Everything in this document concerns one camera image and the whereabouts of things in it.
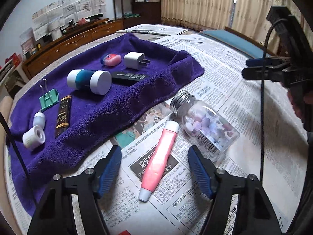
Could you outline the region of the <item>person's hand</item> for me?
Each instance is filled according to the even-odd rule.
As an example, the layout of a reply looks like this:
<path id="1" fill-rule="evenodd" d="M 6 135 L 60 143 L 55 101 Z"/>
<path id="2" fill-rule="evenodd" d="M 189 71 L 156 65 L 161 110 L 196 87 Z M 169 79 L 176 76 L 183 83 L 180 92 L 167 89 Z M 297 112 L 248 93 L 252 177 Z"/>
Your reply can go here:
<path id="1" fill-rule="evenodd" d="M 290 88 L 287 95 L 296 116 L 303 123 L 303 128 L 312 132 L 312 91 L 303 95 L 302 91 Z"/>

